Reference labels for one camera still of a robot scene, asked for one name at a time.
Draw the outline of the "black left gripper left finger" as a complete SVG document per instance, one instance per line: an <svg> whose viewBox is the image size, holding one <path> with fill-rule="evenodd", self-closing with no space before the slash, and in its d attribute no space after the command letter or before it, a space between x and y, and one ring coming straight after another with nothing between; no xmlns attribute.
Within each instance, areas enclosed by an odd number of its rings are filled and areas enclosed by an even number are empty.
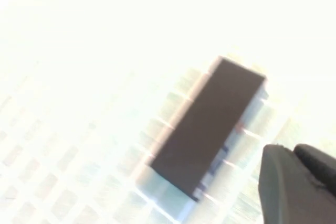
<svg viewBox="0 0 336 224"><path fill-rule="evenodd" d="M299 196L293 150L268 144L261 159L258 192L264 223L335 223L335 198Z"/></svg>

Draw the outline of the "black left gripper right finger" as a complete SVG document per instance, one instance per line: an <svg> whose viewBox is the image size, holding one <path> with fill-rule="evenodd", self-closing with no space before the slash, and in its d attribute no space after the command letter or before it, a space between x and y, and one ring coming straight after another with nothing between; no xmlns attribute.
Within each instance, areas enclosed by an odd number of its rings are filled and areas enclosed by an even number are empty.
<svg viewBox="0 0 336 224"><path fill-rule="evenodd" d="M335 158L308 144L293 149L292 175L299 196L326 194L335 198Z"/></svg>

